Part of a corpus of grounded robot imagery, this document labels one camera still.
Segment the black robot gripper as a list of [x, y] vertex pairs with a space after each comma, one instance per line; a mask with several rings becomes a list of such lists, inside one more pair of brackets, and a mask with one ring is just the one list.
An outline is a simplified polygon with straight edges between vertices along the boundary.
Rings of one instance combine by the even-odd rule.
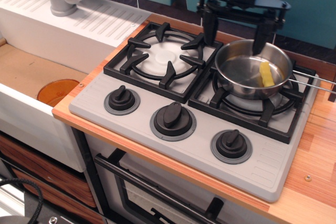
[[204, 41], [209, 46], [215, 41], [219, 19], [257, 26], [253, 56], [261, 53], [275, 29], [284, 26], [289, 9], [290, 4], [281, 0], [199, 0], [197, 5], [203, 19]]

